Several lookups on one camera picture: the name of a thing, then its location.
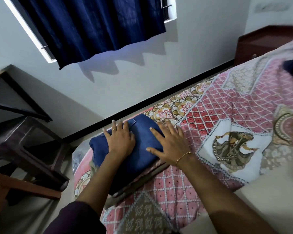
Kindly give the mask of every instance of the gold bracelet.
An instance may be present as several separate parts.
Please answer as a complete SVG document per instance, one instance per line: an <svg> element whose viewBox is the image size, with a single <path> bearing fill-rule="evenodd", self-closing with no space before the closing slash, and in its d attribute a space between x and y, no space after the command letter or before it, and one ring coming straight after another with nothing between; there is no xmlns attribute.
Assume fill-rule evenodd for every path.
<svg viewBox="0 0 293 234"><path fill-rule="evenodd" d="M178 160L176 161L176 166L177 166L177 163L180 161L180 159L182 159L183 156L185 156L186 154L191 154L191 152L187 152L187 153L185 153L184 155L182 155L180 158L178 158Z"/></svg>

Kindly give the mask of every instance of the blue curtain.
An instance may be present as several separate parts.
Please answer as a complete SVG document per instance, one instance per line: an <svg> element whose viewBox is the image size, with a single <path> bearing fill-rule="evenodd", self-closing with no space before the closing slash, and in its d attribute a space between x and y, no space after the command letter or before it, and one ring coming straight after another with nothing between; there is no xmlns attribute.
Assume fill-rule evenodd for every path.
<svg viewBox="0 0 293 234"><path fill-rule="evenodd" d="M164 33L160 0L18 0L60 69Z"/></svg>

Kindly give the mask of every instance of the bedsheet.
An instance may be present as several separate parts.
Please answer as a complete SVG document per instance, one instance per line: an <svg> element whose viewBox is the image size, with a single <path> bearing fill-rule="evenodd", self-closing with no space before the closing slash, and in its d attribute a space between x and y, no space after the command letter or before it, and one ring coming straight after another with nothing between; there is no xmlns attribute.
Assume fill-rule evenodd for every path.
<svg viewBox="0 0 293 234"><path fill-rule="evenodd" d="M143 112L180 125L191 151L235 191L293 160L293 77L281 67L293 41L168 98ZM89 151L75 172L75 198L90 179ZM176 167L104 210L107 233L177 231L205 209Z"/></svg>

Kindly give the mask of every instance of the purple sleeve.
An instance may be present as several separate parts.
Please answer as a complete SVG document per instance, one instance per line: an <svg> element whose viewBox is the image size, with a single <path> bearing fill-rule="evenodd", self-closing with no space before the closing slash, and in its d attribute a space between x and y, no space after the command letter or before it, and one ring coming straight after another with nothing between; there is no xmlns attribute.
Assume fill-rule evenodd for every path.
<svg viewBox="0 0 293 234"><path fill-rule="evenodd" d="M88 204L74 201L61 209L43 234L78 234L90 230L96 234L106 233L97 213Z"/></svg>

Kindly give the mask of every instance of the wall socket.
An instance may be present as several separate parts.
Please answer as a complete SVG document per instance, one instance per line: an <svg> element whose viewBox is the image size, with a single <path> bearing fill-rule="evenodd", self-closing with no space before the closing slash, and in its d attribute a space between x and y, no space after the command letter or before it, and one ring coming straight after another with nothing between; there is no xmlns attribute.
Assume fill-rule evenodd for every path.
<svg viewBox="0 0 293 234"><path fill-rule="evenodd" d="M289 1L272 1L265 3L258 3L255 6L254 13L261 13L267 11L287 11L291 7Z"/></svg>

